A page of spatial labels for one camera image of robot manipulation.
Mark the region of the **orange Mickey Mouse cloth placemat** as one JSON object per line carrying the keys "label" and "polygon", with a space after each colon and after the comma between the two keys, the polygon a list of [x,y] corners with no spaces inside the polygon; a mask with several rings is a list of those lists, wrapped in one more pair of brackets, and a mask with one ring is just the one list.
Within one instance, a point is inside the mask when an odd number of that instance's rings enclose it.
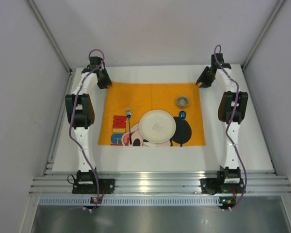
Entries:
{"label": "orange Mickey Mouse cloth placemat", "polygon": [[[178,96],[187,96],[190,104],[186,109],[176,105]],[[131,111],[131,138],[129,144],[129,124],[126,109]],[[168,112],[176,122],[176,132],[164,143],[154,144],[145,140],[139,131],[141,117],[152,110]],[[99,145],[104,146],[139,146],[172,147],[180,146],[181,121],[180,111],[186,112],[183,129],[183,146],[204,146],[206,144],[199,88],[193,83],[113,83],[107,89]]]}

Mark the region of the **blue metallic spoon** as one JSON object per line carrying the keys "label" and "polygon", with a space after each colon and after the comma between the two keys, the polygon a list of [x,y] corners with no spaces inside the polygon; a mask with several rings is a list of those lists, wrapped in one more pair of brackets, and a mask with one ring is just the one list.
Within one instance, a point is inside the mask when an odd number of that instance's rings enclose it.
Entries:
{"label": "blue metallic spoon", "polygon": [[184,136],[184,129],[183,129],[183,124],[184,124],[184,120],[186,118],[186,112],[181,110],[179,113],[179,118],[181,121],[181,138],[180,138],[180,146],[183,147],[183,136]]}

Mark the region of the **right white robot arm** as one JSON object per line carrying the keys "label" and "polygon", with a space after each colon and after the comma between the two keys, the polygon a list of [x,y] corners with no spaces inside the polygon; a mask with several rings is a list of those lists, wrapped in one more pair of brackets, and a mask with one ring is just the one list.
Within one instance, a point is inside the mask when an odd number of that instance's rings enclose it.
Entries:
{"label": "right white robot arm", "polygon": [[206,66],[196,81],[200,88],[209,88],[212,83],[221,82],[223,95],[218,107],[218,119],[225,124],[226,160],[217,173],[218,180],[223,184],[239,184],[241,168],[237,144],[241,122],[244,120],[248,93],[240,90],[237,81],[231,77],[231,65],[225,63],[221,52],[211,56],[211,66]]}

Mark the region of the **blue metallic fork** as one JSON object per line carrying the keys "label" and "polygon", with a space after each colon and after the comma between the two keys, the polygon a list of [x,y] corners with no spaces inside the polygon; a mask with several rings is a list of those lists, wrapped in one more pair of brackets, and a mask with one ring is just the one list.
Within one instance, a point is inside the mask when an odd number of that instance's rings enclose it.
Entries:
{"label": "blue metallic fork", "polygon": [[128,120],[128,124],[129,124],[129,144],[132,144],[132,138],[131,138],[131,126],[130,126],[130,119],[131,119],[131,111],[130,109],[126,109],[126,117]]}

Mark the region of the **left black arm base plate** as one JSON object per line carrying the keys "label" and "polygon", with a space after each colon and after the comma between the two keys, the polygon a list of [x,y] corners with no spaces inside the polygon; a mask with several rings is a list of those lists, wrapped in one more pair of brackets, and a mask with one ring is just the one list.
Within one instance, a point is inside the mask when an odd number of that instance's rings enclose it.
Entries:
{"label": "left black arm base plate", "polygon": [[[99,193],[112,194],[115,189],[115,179],[99,179]],[[72,189],[73,194],[97,194],[96,180],[75,181]]]}

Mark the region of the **cream round plate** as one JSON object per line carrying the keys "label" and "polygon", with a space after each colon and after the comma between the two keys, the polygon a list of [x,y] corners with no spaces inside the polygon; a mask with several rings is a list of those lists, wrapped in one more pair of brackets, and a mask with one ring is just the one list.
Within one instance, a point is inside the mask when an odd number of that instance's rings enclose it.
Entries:
{"label": "cream round plate", "polygon": [[150,143],[160,144],[169,141],[176,132],[176,122],[166,111],[152,110],[139,121],[141,136]]}

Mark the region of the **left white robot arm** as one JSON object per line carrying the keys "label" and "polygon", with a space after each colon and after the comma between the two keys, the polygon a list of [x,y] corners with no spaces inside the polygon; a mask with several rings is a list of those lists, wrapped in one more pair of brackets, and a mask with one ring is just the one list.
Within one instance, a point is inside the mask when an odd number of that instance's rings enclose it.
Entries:
{"label": "left white robot arm", "polygon": [[90,98],[90,89],[97,84],[109,85],[111,81],[105,69],[104,57],[90,56],[89,65],[81,74],[76,89],[65,96],[66,114],[69,123],[68,135],[77,145],[78,172],[98,180],[95,161],[91,158],[89,128],[94,124],[95,112]]}

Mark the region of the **small speckled stone cup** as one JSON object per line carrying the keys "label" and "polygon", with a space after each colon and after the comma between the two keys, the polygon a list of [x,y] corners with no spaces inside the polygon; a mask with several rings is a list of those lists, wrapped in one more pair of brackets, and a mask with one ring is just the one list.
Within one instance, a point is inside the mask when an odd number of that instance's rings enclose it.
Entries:
{"label": "small speckled stone cup", "polygon": [[190,99],[187,96],[178,96],[176,99],[176,105],[179,109],[186,109],[190,104]]}

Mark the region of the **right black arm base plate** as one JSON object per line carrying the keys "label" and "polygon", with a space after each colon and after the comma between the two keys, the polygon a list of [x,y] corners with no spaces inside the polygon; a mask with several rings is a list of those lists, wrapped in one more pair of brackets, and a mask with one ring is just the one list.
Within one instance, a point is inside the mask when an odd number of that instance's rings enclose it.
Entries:
{"label": "right black arm base plate", "polygon": [[244,183],[241,179],[240,183],[227,184],[222,183],[216,178],[204,178],[200,180],[202,194],[233,194],[234,192],[242,193],[244,190]]}

